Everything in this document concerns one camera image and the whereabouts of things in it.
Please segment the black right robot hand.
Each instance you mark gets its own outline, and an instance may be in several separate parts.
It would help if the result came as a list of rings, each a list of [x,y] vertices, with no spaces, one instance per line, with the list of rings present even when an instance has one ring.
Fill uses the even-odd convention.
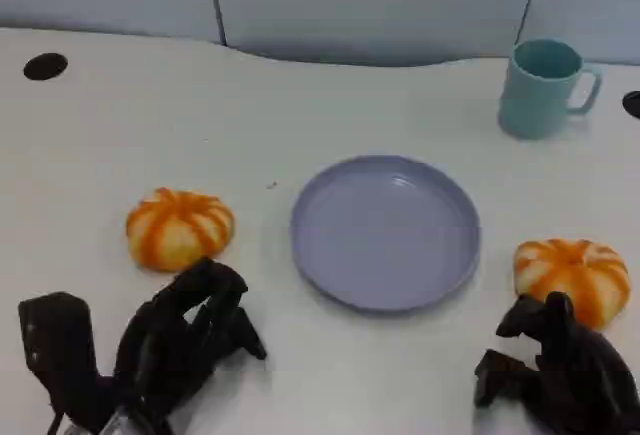
[[[536,369],[488,349],[474,370],[474,405],[499,398],[524,406],[553,434],[637,434],[639,392],[624,359],[599,332],[580,323],[568,295],[539,301],[520,295],[496,335],[540,343]]]

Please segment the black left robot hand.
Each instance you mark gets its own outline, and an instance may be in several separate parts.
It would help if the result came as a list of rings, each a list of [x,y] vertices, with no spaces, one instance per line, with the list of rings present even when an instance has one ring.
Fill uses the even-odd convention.
[[[243,349],[267,351],[240,300],[248,287],[231,267],[204,257],[141,305],[120,340],[114,379],[156,419],[190,400],[216,365]]]

